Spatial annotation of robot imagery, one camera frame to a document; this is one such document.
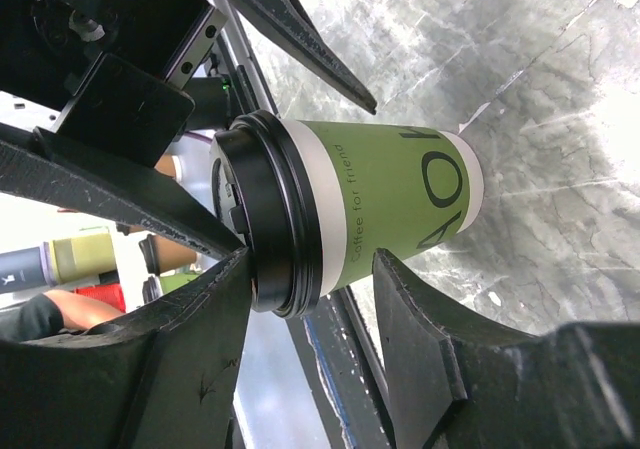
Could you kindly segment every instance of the red object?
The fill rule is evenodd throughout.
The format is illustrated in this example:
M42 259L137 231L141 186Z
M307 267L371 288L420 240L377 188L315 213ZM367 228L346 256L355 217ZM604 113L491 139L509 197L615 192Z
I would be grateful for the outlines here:
M81 296L105 302L115 307L121 312L126 312L127 306L124 302L124 294L120 284L106 284L104 286L79 287L73 292Z

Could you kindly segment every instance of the black sleeve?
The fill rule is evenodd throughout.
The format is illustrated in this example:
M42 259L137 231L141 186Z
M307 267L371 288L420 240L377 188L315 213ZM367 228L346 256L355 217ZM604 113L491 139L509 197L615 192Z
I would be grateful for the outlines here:
M55 336L64 328L58 306L44 294L38 294L20 309L0 319L0 339L24 342Z

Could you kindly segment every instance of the gray marble surface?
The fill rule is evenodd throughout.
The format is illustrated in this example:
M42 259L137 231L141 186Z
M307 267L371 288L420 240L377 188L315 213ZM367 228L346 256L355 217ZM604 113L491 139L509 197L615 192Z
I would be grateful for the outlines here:
M301 1L379 115L248 28L283 116L430 126L480 159L480 216L421 277L532 333L640 319L638 0Z

